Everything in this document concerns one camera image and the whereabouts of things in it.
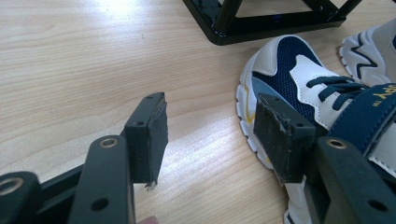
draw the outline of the navy shoelace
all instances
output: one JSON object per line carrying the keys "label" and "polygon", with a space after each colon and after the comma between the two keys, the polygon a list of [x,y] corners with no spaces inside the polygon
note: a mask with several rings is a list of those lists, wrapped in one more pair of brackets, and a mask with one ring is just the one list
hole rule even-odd
{"label": "navy shoelace", "polygon": [[341,106],[343,106],[347,100],[353,100],[355,97],[369,88],[360,83],[356,83],[351,77],[317,77],[308,81],[306,83],[306,87],[312,88],[319,84],[325,84],[327,86],[318,95],[321,102],[325,101],[327,97],[335,92],[340,93],[332,105],[332,109],[334,110],[341,109]]}

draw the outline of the velcro strap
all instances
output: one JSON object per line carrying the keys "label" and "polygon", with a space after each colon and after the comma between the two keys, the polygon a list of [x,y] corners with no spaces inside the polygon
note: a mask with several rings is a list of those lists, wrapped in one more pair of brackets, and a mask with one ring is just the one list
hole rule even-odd
{"label": "velcro strap", "polygon": [[372,153],[395,118],[396,83],[374,86],[346,107],[328,136],[347,140],[366,156]]}

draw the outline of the black metal bracket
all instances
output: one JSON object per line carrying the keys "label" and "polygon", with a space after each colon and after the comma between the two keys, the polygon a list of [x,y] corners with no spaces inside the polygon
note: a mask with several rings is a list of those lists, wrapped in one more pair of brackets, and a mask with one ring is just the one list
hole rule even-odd
{"label": "black metal bracket", "polygon": [[290,105],[260,94],[254,133],[281,184],[301,183],[313,223],[393,223],[394,183],[350,143],[324,136]]}
{"label": "black metal bracket", "polygon": [[183,0],[206,37],[215,45],[229,45],[266,37],[340,26],[361,0],[347,0],[340,8],[330,0],[304,0],[312,11],[237,18],[242,0]]}
{"label": "black metal bracket", "polygon": [[0,176],[0,224],[135,223],[134,184],[157,184],[167,143],[158,92],[140,102],[121,135],[93,141],[83,165],[43,184],[30,172]]}

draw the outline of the wooden table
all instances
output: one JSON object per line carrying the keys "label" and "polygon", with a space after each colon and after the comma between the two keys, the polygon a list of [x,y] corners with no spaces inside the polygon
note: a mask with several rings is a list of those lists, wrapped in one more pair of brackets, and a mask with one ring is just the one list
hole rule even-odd
{"label": "wooden table", "polygon": [[[247,0],[239,16],[257,8],[304,5]],[[300,36],[345,75],[343,38],[395,12],[390,0],[363,1],[341,27]],[[0,175],[46,181],[82,164],[93,140],[120,133],[142,97],[164,91],[169,144],[157,188],[135,186],[137,219],[281,223],[286,191],[249,150],[235,111],[243,67],[268,40],[215,46],[181,0],[1,1]]]}

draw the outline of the white rubber sole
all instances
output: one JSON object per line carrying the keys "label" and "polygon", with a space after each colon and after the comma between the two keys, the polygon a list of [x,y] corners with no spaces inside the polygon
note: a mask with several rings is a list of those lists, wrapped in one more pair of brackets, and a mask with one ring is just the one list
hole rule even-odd
{"label": "white rubber sole", "polygon": [[359,83],[367,86],[391,82],[386,76],[384,59],[373,41],[376,28],[377,26],[345,38],[339,51],[341,63],[347,72]]}
{"label": "white rubber sole", "polygon": [[[241,75],[240,84],[236,92],[236,113],[241,119],[240,126],[243,134],[247,137],[247,143],[250,149],[257,153],[257,158],[265,167],[274,170],[274,166],[265,153],[262,144],[253,132],[255,117],[254,111],[256,110],[257,100],[251,83],[251,71],[254,61],[256,60],[256,56],[257,54],[253,55],[253,57],[251,57],[247,62],[247,65]],[[290,198],[289,209],[284,214],[285,224],[290,224],[288,216],[290,216],[296,224],[312,223],[304,196],[304,184],[305,181],[300,184],[285,184]]]}

